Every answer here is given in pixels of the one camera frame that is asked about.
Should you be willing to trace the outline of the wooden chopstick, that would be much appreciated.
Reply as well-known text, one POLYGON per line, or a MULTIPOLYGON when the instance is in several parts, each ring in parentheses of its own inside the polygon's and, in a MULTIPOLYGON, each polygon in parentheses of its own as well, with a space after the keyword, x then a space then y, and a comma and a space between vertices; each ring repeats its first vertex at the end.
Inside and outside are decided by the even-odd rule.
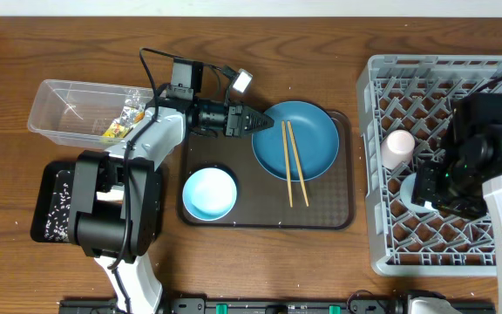
POLYGON ((303 173, 302 173, 302 164, 301 164, 300 157, 298 154, 294 130, 293 130, 291 121, 287 121, 287 126, 288 126, 288 130, 289 130, 290 142, 292 145, 293 154, 294 154, 294 158, 295 158, 295 164, 296 164, 296 168, 297 168, 297 172, 298 172, 298 178, 299 178, 299 182, 300 182, 301 188, 302 188, 302 194, 304 197, 306 207, 309 207, 309 196, 308 196, 307 188, 305 185, 305 180, 304 180, 303 173))
POLYGON ((287 131, 286 131, 286 123, 284 120, 281 121, 281 129, 282 129, 282 148, 283 148, 284 162, 285 162, 285 175, 286 175, 286 182, 287 182, 287 188, 288 188, 288 201, 289 201, 289 206, 292 208, 293 207, 292 179, 291 179, 291 172, 290 172, 290 165, 289 165, 288 138, 287 138, 287 131))

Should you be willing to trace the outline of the light blue cup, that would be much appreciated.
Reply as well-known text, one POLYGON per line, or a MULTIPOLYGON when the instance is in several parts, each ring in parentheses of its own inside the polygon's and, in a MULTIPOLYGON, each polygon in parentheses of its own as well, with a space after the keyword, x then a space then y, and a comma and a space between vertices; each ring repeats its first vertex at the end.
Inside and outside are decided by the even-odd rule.
POLYGON ((435 213, 437 210, 431 206, 430 202, 426 202, 423 206, 414 204, 412 202, 412 194, 415 185, 415 174, 408 175, 401 183, 400 186, 400 201, 408 209, 417 214, 435 213))

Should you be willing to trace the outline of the pink cup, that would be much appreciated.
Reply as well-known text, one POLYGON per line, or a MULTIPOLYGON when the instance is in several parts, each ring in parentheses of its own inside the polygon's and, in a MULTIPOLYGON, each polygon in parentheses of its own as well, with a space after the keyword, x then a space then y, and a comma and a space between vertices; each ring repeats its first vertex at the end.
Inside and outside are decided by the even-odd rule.
POLYGON ((391 132, 381 144, 382 165, 393 170, 412 159, 416 141, 413 135, 404 130, 391 132))

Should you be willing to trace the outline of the dark blue plate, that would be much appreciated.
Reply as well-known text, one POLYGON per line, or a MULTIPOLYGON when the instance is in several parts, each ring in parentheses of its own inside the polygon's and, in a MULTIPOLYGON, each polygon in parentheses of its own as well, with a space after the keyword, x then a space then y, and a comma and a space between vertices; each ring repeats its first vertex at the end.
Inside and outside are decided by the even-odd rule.
POLYGON ((286 180, 282 148, 281 121, 286 123, 288 155, 292 181, 298 181, 287 121, 291 121, 305 181, 324 174, 336 160, 340 138, 336 124, 320 106, 304 101, 285 101, 270 107, 265 114, 274 125, 252 135, 252 148, 259 164, 274 177, 286 180))

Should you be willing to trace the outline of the light blue bowl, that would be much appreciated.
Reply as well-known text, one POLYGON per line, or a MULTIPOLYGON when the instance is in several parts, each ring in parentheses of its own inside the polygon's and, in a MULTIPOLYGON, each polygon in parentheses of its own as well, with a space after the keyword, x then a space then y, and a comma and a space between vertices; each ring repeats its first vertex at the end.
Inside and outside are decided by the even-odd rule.
POLYGON ((238 192, 232 175, 217 167, 205 167, 189 176, 181 196, 192 217, 211 222, 233 209, 238 192))

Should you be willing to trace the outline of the yellow snack wrapper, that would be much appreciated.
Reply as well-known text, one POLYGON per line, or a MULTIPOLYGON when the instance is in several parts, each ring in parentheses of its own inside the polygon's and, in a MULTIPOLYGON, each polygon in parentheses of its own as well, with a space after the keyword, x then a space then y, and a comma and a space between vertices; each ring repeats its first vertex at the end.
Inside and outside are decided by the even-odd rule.
POLYGON ((112 121, 103 136, 106 138, 125 138, 144 118, 145 106, 146 103, 140 90, 128 90, 120 115, 112 121))

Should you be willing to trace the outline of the white rice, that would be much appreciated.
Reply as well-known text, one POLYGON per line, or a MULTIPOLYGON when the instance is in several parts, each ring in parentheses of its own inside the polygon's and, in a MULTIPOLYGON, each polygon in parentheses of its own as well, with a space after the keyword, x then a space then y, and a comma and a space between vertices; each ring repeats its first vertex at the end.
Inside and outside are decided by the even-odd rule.
POLYGON ((65 180, 59 181, 54 187, 44 225, 44 239, 47 242, 69 242, 71 191, 72 184, 65 180))

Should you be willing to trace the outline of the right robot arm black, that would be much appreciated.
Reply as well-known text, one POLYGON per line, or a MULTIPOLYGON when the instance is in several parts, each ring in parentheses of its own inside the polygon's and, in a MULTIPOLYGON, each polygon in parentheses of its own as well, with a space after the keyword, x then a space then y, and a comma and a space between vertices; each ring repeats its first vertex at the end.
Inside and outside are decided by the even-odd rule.
POLYGON ((410 200, 465 219, 490 216, 502 313, 502 125, 449 126, 441 147, 442 161, 418 168, 410 200))

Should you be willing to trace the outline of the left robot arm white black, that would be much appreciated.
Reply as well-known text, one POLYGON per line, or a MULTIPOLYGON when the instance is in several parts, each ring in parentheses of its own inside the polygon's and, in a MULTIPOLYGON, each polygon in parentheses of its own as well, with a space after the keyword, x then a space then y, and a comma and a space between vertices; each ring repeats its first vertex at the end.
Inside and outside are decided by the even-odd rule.
POLYGON ((154 96, 143 119, 116 145, 84 151, 73 176, 68 239, 105 271, 117 313, 154 313, 162 285, 147 254, 157 231, 160 164, 190 128, 240 138, 274 121, 239 101, 154 96))

